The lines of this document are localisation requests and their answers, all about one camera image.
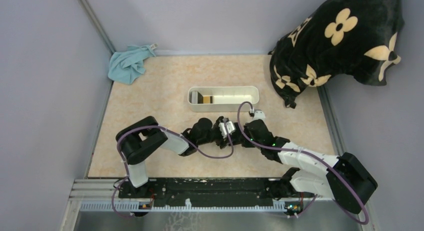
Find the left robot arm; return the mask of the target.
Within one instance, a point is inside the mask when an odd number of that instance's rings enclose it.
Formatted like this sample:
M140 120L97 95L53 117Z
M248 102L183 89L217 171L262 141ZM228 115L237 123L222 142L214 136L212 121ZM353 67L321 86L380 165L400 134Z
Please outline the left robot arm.
M202 145L215 143L220 149L235 146L237 131L237 125L222 116L215 123L200 118L182 133L160 126L153 116L147 116L121 130L115 140L129 182L132 187L140 188L149 181L146 159L157 149L169 150L182 157L196 152L203 155L199 149Z

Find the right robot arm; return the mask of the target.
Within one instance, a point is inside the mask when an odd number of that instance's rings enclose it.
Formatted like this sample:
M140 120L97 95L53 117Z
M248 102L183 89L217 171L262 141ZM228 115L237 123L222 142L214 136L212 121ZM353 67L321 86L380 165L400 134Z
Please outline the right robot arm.
M353 154L341 156L315 152L287 138L274 136L263 120L243 126L246 142L271 161L289 165L283 176L295 192L334 200L344 210L359 214L378 188L377 181Z

